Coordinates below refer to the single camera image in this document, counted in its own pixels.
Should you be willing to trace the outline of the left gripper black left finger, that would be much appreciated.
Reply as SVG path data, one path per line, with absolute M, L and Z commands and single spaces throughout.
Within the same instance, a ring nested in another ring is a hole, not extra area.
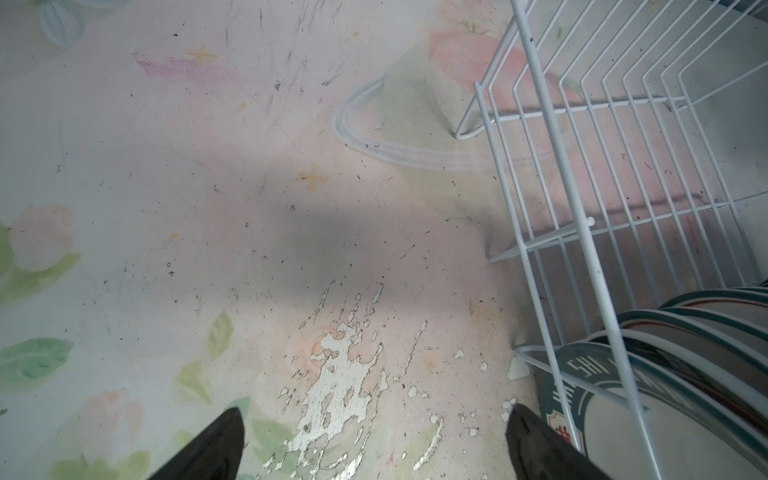
M 244 448 L 241 411 L 228 408 L 149 480 L 235 480 Z

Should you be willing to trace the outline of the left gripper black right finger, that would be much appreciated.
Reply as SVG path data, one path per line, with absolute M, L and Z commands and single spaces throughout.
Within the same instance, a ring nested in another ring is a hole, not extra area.
M 521 480 L 610 480 L 610 477 L 522 403 L 511 410 L 508 452 Z

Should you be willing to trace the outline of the white plate green rim text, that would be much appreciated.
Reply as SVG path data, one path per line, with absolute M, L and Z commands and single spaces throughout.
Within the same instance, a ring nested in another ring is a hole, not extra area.
M 563 386 L 544 375 L 541 416 L 610 478 L 766 478 L 766 439 L 679 376 L 630 355 L 638 422 L 608 346 L 572 343 L 556 358 Z

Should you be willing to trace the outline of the white wire dish rack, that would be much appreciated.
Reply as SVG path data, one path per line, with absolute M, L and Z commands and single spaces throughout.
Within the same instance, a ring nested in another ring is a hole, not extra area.
M 606 345 L 643 420 L 617 317 L 711 289 L 767 289 L 763 1 L 479 1 L 429 57 L 465 92 L 536 331 L 515 345 L 540 393 L 556 352 Z

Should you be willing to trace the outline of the white plate green red rim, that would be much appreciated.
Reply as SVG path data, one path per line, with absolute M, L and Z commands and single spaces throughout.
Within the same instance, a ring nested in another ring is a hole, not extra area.
M 767 355 L 671 310 L 631 310 L 617 320 L 629 352 L 674 373 L 767 434 Z

